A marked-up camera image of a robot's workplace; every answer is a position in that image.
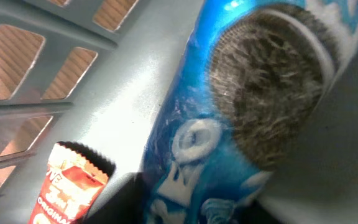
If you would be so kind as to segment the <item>blue Oreo cookie pack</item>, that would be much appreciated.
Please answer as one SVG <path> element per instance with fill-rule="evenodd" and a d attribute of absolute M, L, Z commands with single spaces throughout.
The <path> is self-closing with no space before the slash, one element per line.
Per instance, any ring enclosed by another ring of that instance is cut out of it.
<path fill-rule="evenodd" d="M 155 120 L 144 223 L 239 223 L 358 54 L 358 1 L 205 1 Z"/>

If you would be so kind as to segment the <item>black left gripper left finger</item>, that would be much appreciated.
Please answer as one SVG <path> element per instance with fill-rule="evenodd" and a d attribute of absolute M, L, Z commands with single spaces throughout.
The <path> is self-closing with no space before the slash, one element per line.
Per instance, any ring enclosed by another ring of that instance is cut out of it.
<path fill-rule="evenodd" d="M 148 196 L 149 188 L 143 173 L 130 172 L 114 178 L 91 206 L 83 223 L 142 223 Z"/>

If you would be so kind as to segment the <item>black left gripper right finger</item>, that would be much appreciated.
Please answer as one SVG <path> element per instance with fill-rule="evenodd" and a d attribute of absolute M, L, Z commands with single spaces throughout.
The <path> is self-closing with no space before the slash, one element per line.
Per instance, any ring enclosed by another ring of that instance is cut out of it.
<path fill-rule="evenodd" d="M 277 217 L 268 212 L 258 201 L 235 209 L 229 224 L 283 224 Z"/>

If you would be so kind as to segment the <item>red Nescafe coffee stick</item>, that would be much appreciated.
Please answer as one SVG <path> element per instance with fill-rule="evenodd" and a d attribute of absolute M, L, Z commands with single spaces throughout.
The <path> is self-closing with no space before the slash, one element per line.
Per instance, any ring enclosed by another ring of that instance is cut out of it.
<path fill-rule="evenodd" d="M 84 144 L 56 142 L 28 224 L 83 223 L 115 170 L 112 160 Z"/>

